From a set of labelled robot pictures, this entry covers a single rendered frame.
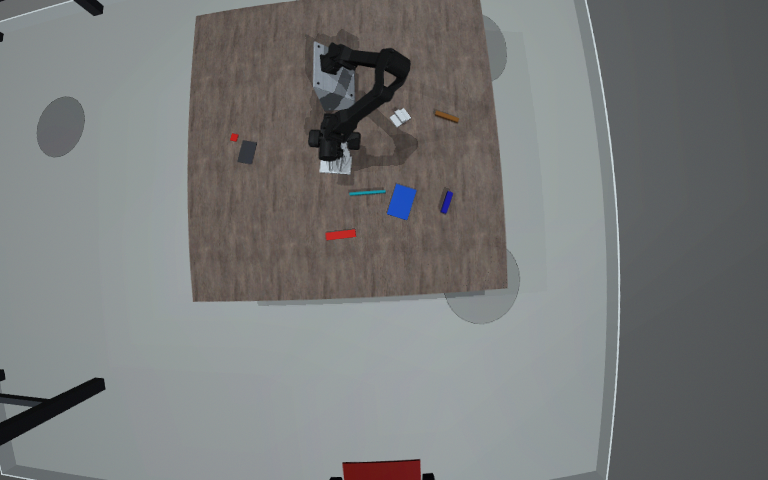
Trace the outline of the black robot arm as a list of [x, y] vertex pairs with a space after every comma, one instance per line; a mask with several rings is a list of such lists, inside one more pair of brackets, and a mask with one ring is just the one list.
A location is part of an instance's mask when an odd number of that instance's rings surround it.
[[[323, 139], [320, 140], [319, 159], [327, 162], [340, 160], [345, 143], [350, 134], [356, 130], [358, 122], [368, 116], [385, 102], [390, 102], [394, 92], [406, 81], [411, 62], [393, 48], [385, 48], [380, 52], [352, 50], [343, 44], [331, 42], [328, 53], [320, 55], [321, 71], [336, 75], [339, 68], [356, 70], [358, 65], [375, 68], [375, 84], [373, 89], [360, 98], [348, 109], [339, 110], [334, 114], [324, 114], [321, 123]], [[384, 86], [384, 71], [396, 77], [389, 86]], [[343, 134], [339, 135], [340, 133]]]

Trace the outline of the brown flat bar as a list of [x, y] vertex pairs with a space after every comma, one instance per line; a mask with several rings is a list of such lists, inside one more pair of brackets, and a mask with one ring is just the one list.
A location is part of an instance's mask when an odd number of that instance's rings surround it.
[[435, 116], [458, 123], [459, 118], [436, 110]]

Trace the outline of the red flat bar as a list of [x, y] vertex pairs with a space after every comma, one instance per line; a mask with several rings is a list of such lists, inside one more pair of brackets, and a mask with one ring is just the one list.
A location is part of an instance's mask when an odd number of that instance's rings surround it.
[[342, 238], [350, 238], [350, 237], [356, 237], [356, 232], [354, 230], [345, 230], [345, 231], [337, 231], [337, 232], [328, 232], [325, 234], [326, 240], [333, 240], [333, 239], [342, 239]]

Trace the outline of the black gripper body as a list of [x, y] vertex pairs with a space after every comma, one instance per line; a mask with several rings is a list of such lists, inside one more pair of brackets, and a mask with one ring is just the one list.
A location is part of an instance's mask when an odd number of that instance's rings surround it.
[[[320, 145], [320, 140], [323, 139], [323, 137], [319, 136], [320, 134], [319, 130], [311, 130], [309, 132], [309, 139], [308, 144], [311, 147], [318, 148]], [[348, 148], [351, 150], [359, 150], [360, 149], [360, 143], [361, 143], [361, 133], [360, 132], [352, 132], [349, 136], [349, 138], [346, 140], [348, 142]]]

